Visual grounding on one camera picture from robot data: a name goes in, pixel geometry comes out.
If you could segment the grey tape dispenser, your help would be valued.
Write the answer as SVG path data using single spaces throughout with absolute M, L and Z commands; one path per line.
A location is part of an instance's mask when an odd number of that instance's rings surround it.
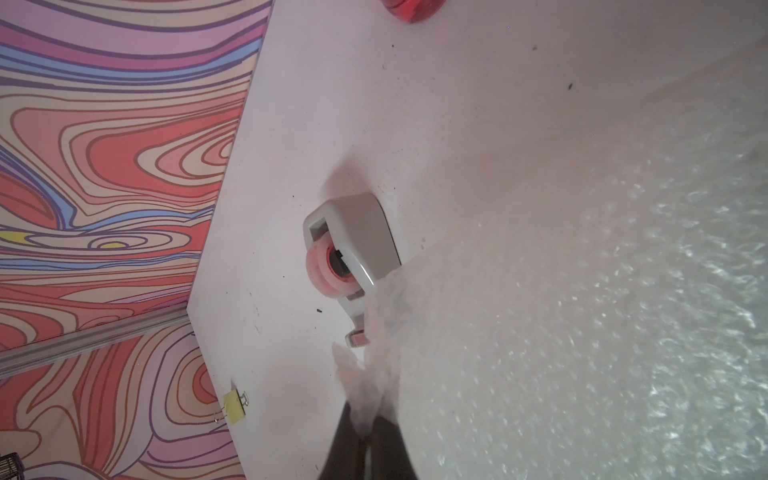
M 367 345 L 365 296 L 401 266 L 382 206 L 371 193 L 327 200 L 305 218 L 303 237 L 310 282 L 352 321 L 346 344 Z

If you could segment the bubble wrap sheet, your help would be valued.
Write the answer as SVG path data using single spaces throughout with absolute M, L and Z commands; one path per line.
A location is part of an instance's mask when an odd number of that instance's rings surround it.
M 767 44 L 517 181 L 333 350 L 422 479 L 767 475 Z

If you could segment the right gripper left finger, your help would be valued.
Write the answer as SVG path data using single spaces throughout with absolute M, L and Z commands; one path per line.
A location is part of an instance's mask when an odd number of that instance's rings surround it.
M 368 439 L 355 429 L 345 403 L 319 480 L 363 480 Z

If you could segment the pink drink bottle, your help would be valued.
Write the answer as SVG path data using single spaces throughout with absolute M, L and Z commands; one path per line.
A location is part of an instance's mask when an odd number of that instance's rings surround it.
M 433 16 L 445 0 L 381 0 L 381 3 L 398 20 L 418 23 Z

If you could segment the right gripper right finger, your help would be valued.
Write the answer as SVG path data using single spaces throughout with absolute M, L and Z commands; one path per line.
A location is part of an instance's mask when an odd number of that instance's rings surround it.
M 400 427 L 378 416 L 369 437 L 373 480 L 417 480 Z

